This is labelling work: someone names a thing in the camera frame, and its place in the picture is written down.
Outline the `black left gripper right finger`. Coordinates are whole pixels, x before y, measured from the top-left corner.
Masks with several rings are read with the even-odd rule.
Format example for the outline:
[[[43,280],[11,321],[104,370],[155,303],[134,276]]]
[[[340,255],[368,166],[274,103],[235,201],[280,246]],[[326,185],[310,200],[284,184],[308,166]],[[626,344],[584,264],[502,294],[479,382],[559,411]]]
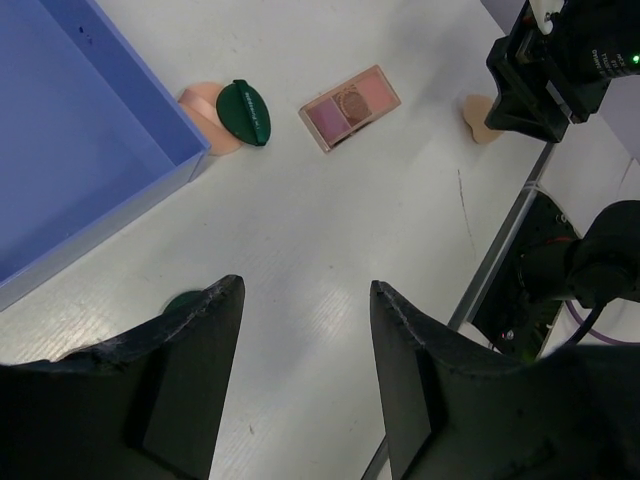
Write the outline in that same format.
[[[370,318],[394,478],[638,477],[637,347],[565,346],[523,364],[381,281]]]

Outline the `peach round puff with ribbon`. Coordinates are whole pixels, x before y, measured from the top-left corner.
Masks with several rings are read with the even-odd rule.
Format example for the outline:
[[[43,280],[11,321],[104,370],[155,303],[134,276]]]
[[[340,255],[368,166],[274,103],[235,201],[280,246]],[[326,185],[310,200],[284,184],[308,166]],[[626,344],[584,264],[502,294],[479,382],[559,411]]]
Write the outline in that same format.
[[[224,156],[239,150],[242,142],[229,133],[217,113],[216,101],[224,86],[201,82],[187,87],[178,99],[179,105],[210,144],[209,153]]]

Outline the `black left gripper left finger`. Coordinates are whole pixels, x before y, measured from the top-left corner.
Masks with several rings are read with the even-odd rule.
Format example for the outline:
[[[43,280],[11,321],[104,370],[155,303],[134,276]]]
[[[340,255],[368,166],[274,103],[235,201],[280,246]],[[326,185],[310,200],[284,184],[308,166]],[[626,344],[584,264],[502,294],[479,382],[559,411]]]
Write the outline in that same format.
[[[160,315],[61,362],[1,369],[5,479],[205,479],[241,326],[228,275],[190,313]]]

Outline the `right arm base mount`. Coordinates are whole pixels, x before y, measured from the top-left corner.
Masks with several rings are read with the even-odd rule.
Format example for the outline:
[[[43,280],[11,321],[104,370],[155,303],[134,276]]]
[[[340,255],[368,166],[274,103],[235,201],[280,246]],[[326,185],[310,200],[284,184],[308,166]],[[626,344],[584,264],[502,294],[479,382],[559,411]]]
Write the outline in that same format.
[[[567,275],[579,241],[556,202],[535,191],[471,321],[499,353],[526,363],[540,356],[573,298]]]

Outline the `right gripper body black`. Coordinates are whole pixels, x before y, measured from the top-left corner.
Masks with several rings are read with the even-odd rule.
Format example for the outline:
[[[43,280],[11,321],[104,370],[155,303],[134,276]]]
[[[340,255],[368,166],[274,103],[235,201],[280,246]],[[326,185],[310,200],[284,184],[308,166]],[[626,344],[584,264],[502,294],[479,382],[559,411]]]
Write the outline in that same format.
[[[598,112],[610,83],[639,72],[636,1],[527,1],[487,67],[497,98],[485,124],[548,143]]]

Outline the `beige gourd sponge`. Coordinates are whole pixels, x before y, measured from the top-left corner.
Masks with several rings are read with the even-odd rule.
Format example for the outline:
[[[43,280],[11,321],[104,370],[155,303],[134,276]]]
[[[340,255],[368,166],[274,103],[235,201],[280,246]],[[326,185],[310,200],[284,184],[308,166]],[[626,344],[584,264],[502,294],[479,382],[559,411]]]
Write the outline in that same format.
[[[503,131],[491,129],[486,125],[486,119],[493,107],[494,100],[488,96],[468,95],[462,105],[462,116],[470,129],[475,143],[487,145],[503,135]]]

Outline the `green puff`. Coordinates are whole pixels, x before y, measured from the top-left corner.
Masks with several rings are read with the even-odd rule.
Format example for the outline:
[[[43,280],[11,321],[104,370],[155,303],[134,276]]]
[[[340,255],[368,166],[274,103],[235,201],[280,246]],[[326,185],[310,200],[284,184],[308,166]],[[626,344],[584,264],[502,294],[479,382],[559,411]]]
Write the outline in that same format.
[[[247,81],[236,79],[219,93],[215,107],[223,127],[242,143],[264,147],[272,127],[268,107]]]
[[[184,316],[194,310],[202,303],[204,296],[203,290],[189,290],[182,292],[165,305],[161,314],[165,315],[180,315]]]

